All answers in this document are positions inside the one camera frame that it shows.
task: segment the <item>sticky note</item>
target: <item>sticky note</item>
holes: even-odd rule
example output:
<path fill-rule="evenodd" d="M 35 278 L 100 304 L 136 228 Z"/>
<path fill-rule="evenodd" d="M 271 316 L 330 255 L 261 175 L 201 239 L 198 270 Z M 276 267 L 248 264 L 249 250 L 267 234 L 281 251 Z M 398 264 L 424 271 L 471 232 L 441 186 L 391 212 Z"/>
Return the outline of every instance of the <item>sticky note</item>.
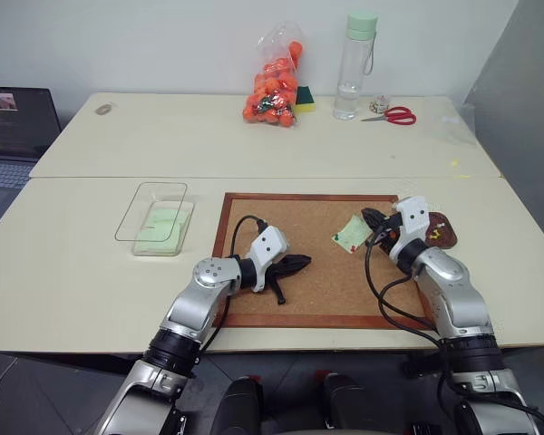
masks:
<path fill-rule="evenodd" d="M 358 215 L 352 215 L 348 224 L 338 233 L 333 235 L 333 241 L 349 254 L 353 254 L 373 231 Z"/>

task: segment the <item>yellow sponge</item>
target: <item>yellow sponge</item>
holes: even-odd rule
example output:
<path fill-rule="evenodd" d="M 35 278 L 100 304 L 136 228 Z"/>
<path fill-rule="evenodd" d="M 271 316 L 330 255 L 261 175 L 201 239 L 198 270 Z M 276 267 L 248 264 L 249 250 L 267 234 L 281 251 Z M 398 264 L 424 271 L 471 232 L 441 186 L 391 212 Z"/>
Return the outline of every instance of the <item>yellow sponge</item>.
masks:
<path fill-rule="evenodd" d="M 316 104 L 312 98 L 312 93 L 310 93 L 310 89 L 308 89 L 308 86 L 298 86 L 298 90 L 296 92 L 296 105 L 294 108 L 294 112 L 306 113 L 308 111 L 315 110 Z"/>

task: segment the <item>white wall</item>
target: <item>white wall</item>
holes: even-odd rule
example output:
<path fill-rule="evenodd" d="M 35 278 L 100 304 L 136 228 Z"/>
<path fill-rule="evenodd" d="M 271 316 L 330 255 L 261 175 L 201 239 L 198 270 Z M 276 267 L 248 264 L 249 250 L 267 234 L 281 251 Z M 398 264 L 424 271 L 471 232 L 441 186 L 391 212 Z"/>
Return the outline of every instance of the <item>white wall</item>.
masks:
<path fill-rule="evenodd" d="M 302 82 L 332 94 L 348 11 L 380 16 L 365 93 L 461 103 L 517 0 L 0 0 L 0 85 L 47 87 L 63 120 L 96 91 L 245 93 L 254 46 L 290 19 Z"/>
<path fill-rule="evenodd" d="M 477 137 L 544 231 L 544 0 L 521 0 L 471 90 Z"/>

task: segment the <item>laptop keyboard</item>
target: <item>laptop keyboard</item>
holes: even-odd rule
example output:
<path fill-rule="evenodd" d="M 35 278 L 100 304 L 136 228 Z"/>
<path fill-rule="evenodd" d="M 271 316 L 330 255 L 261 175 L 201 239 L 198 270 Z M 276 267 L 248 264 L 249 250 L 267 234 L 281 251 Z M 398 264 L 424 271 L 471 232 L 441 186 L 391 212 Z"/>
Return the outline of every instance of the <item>laptop keyboard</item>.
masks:
<path fill-rule="evenodd" d="M 23 188 L 26 181 L 28 181 L 28 174 L 30 174 L 32 168 L 30 165 L 0 163 L 0 188 Z"/>

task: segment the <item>brown object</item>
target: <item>brown object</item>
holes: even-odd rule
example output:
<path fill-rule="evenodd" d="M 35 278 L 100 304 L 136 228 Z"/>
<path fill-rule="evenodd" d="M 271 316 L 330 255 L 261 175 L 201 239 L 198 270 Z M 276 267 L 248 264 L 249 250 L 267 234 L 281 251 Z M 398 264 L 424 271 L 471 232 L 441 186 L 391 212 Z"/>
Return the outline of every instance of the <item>brown object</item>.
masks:
<path fill-rule="evenodd" d="M 425 244 L 428 247 L 449 249 L 457 243 L 457 235 L 453 231 L 450 220 L 438 211 L 429 212 L 429 227 L 425 236 Z"/>
<path fill-rule="evenodd" d="M 279 227 L 290 243 L 290 253 L 312 257 L 310 265 L 280 279 L 287 302 L 277 304 L 271 289 L 259 294 L 240 290 L 230 304 L 226 326 L 393 328 L 381 316 L 376 298 L 364 277 L 364 249 L 347 253 L 331 236 L 342 229 L 353 214 L 365 207 L 384 214 L 392 212 L 392 195 L 280 195 L 226 193 L 213 256 L 227 256 L 234 227 L 245 215 L 256 215 Z M 242 224 L 236 254 L 244 256 L 257 236 L 257 226 Z M 378 247 L 371 256 L 371 273 L 377 289 L 402 277 Z M 418 290 L 413 282 L 393 287 L 387 301 L 404 311 L 424 317 Z M 418 323 L 395 316 L 411 327 Z"/>

